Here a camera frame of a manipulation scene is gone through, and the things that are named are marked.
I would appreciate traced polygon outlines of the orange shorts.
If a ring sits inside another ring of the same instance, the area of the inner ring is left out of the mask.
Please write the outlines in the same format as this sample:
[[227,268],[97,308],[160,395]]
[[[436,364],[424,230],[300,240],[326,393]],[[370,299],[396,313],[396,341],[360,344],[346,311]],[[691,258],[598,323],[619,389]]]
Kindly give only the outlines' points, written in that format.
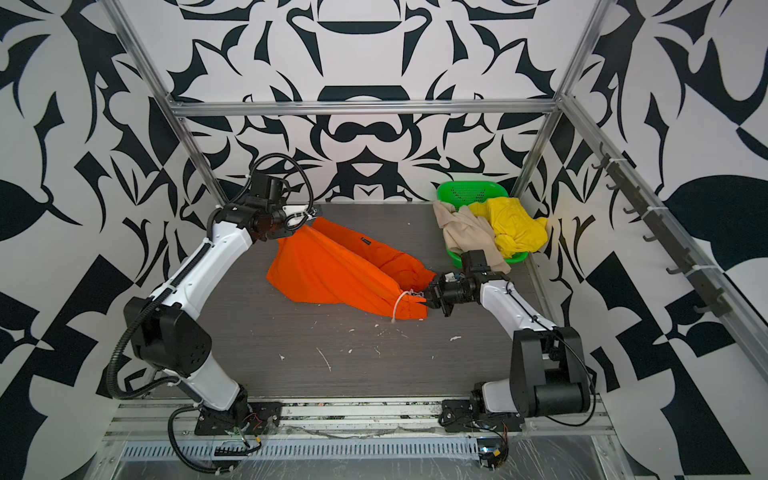
[[345,304],[395,320],[423,320],[418,296],[435,273],[415,257],[320,218],[278,241],[267,281],[300,303]]

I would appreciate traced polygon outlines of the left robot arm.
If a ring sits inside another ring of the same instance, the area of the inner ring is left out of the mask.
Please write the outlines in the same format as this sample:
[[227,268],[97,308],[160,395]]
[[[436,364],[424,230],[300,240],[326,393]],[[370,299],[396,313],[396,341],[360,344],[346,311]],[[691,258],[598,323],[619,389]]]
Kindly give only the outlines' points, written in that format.
[[216,208],[202,243],[179,270],[148,298],[126,304],[127,328],[114,354],[131,348],[199,406],[241,415],[247,393],[215,360],[212,338],[197,319],[227,271],[255,243],[287,238],[321,217],[313,203],[291,205],[288,197],[286,181],[255,174],[232,201]]

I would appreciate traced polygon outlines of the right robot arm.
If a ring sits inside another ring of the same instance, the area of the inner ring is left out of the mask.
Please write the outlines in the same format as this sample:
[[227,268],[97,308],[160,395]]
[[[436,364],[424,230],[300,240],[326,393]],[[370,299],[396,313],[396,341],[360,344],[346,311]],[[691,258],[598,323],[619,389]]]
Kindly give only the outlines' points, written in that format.
[[461,270],[436,275],[422,295],[446,317],[457,305],[477,303],[509,335],[508,377],[482,383],[473,394],[483,413],[545,417],[560,425],[559,415],[594,415],[597,392],[579,333],[538,312],[509,275],[490,267],[483,251],[464,253]]

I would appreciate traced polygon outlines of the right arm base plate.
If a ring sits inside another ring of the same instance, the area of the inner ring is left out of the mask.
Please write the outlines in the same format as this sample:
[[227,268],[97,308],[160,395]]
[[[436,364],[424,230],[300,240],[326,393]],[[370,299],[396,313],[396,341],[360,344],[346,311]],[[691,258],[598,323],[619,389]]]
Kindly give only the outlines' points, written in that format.
[[516,413],[487,413],[470,400],[443,400],[438,424],[449,433],[521,432],[524,420]]

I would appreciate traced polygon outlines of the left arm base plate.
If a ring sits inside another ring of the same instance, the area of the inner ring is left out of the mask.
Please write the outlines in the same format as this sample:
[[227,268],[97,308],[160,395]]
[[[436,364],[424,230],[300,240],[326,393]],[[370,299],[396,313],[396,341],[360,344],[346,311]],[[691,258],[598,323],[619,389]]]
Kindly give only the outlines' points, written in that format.
[[212,410],[203,406],[198,415],[194,434],[197,436],[234,435],[235,428],[245,435],[258,436],[278,427],[282,407],[278,401],[236,403],[228,411]]

